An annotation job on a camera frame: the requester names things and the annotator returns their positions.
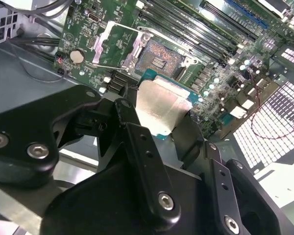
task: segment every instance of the capacitor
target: capacitor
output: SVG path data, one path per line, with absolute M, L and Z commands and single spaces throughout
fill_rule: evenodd
M 237 83 L 235 86 L 234 86 L 234 88 L 238 91 L 238 92 L 240 92 L 241 91 L 241 83 Z
M 82 51 L 73 50 L 70 53 L 70 59 L 73 61 L 74 64 L 80 64 L 80 63 L 83 63 L 85 56 Z
M 219 94 L 218 96 L 221 101 L 224 101 L 224 96 L 222 94 Z
M 244 65 L 246 66 L 250 65 L 250 60 L 244 60 Z
M 212 84 L 212 83 L 210 83 L 210 84 L 208 85 L 208 87 L 212 90 L 213 88 L 215 88 L 215 85 Z
M 221 112 L 223 112 L 225 110 L 225 108 L 221 104 L 219 105 L 219 109 Z
M 250 80 L 252 78 L 251 74 L 250 74 L 250 71 L 248 70 L 245 70 L 242 72 L 242 76 L 243 78 L 245 78 L 246 80 Z
M 260 74 L 260 70 L 259 70 L 256 66 L 251 65 L 250 68 L 251 68 L 251 70 L 253 70 L 253 72 L 254 72 L 255 74 Z
M 220 79 L 218 77 L 214 78 L 214 83 L 219 83 Z
M 243 71 L 243 70 L 245 70 L 245 69 L 246 69 L 246 65 L 241 65 L 241 66 L 240 66 L 240 70 L 241 70 L 241 71 Z
M 209 95 L 209 91 L 204 90 L 204 91 L 203 91 L 203 95 L 204 95 L 204 96 L 208 96 L 208 95 Z

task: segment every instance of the cable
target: cable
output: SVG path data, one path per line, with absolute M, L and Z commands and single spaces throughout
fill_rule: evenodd
M 10 6 L 2 1 L 0 1 L 0 5 L 10 9 L 11 11 L 15 11 L 15 12 L 19 12 L 22 14 L 41 14 L 41 13 L 46 13 L 49 11 L 52 11 L 58 7 L 60 7 L 61 5 L 65 4 L 68 0 L 56 0 L 53 3 L 47 5 L 47 6 L 43 6 L 43 7 L 39 7 L 36 10 L 23 10 L 23 9 L 17 9 L 14 8 L 13 6 Z
M 40 45 L 49 47 L 57 47 L 60 43 L 60 39 L 54 38 L 13 38 L 10 41 L 13 44 Z
M 251 117 L 251 125 L 250 125 L 250 128 L 251 128 L 252 132 L 254 133 L 254 135 L 259 137 L 259 138 L 266 139 L 266 140 L 278 140 L 278 139 L 282 139 L 282 138 L 292 134 L 294 132 L 294 129 L 292 131 L 290 131 L 289 133 L 284 134 L 282 136 L 278 136 L 278 137 L 261 136 L 258 133 L 256 133 L 256 131 L 254 129 L 254 120 L 255 120 L 256 114 L 261 110 L 262 105 L 261 105 L 261 102 L 260 102 L 260 94 L 259 94 L 259 91 L 258 91 L 258 86 L 257 86 L 257 84 L 255 82 L 254 82 L 254 87 L 256 89 L 256 94 L 257 94 L 256 98 L 258 100 L 258 108 L 256 109 L 256 111 L 254 112 L 254 114 Z
M 53 27 L 52 25 L 48 24 L 47 22 L 43 21 L 40 18 L 36 18 L 35 22 L 40 24 L 41 26 L 45 27 L 46 29 L 48 29 L 51 33 L 53 33 L 55 36 L 57 37 L 61 37 L 62 33 L 57 30 L 55 27 Z
M 44 51 L 41 51 L 35 47 L 31 47 L 31 46 L 28 46 L 28 45 L 17 45 L 18 47 L 26 50 L 26 51 L 29 51 L 33 54 L 36 54 L 37 56 L 47 60 L 48 62 L 50 63 L 53 63 L 54 62 L 54 57 L 52 55 L 49 55 L 48 53 L 44 52 Z
M 67 75 L 67 71 L 64 70 L 64 74 L 63 74 L 59 79 L 52 80 L 52 81 L 47 81 L 47 80 L 43 80 L 43 79 L 39 79 L 39 78 L 34 77 L 33 75 L 31 75 L 31 74 L 27 71 L 27 69 L 26 69 L 26 67 L 25 67 L 25 65 L 24 65 L 24 63 L 23 63 L 23 61 L 22 61 L 22 59 L 19 57 L 19 55 L 17 54 L 15 48 L 14 48 L 13 45 L 11 44 L 10 39 L 8 39 L 7 42 L 9 43 L 9 45 L 10 45 L 10 47 L 11 47 L 11 50 L 12 50 L 13 54 L 15 55 L 15 57 L 19 60 L 21 66 L 22 66 L 22 68 L 23 68 L 23 70 L 25 71 L 25 73 L 26 73 L 31 79 L 33 79 L 33 80 L 35 80 L 35 81 L 37 81 L 37 82 L 43 82 L 43 83 L 55 83 L 55 82 L 59 82 L 59 81 L 61 81 L 61 80 Z
M 54 18 L 57 18 L 57 17 L 59 17 L 60 15 L 62 15 L 62 13 L 66 10 L 66 9 L 68 9 L 69 7 L 70 7 L 70 5 L 72 4 L 72 2 L 73 2 L 74 0 L 69 0 L 68 2 L 67 2 L 67 4 L 59 11 L 59 12 L 57 12 L 57 13 L 55 13 L 54 15 L 51 15 L 51 16 L 46 16 L 46 15 L 44 15 L 44 14 L 38 14 L 38 16 L 40 16 L 40 17 L 42 17 L 42 18 L 45 18 L 45 19 L 49 19 L 49 20 L 51 20 L 51 19 L 54 19 Z

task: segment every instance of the screw hole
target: screw hole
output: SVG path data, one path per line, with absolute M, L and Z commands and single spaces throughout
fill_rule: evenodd
M 233 229 L 235 229 L 235 228 L 236 228 L 236 225 L 235 225 L 235 223 L 233 223 L 232 221 L 230 222 L 230 226 L 231 226 Z
M 222 184 L 222 188 L 224 188 L 224 190 L 229 190 L 229 188 L 225 184 Z
M 146 141 L 147 140 L 147 137 L 145 135 L 141 135 L 141 139 Z
M 163 198 L 162 198 L 162 201 L 163 201 L 167 206 L 170 205 L 170 201 L 168 200 L 168 198 L 163 197 Z
M 150 151 L 146 151 L 146 156 L 149 158 L 153 158 L 153 154 Z

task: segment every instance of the gray metal panel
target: gray metal panel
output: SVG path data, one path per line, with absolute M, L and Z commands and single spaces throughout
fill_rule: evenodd
M 35 76 L 49 80 L 58 78 L 58 75 L 43 69 L 48 67 L 46 63 L 20 51 L 20 56 L 23 55 L 36 64 L 34 66 L 25 63 L 28 70 Z M 24 72 L 20 62 L 14 56 L 0 50 L 0 113 L 72 86 L 74 83 L 67 80 L 51 84 L 34 81 Z

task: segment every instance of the blue memory slot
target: blue memory slot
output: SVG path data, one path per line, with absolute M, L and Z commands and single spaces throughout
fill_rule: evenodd
M 241 7 L 237 3 L 235 3 L 233 0 L 224 0 L 226 3 L 230 4 L 231 6 L 235 7 L 237 10 L 241 11 L 245 16 L 247 16 L 250 20 L 254 21 L 256 24 L 258 24 L 261 28 L 267 29 L 269 26 L 262 22 L 260 19 L 254 17 L 252 14 L 250 14 L 245 8 Z

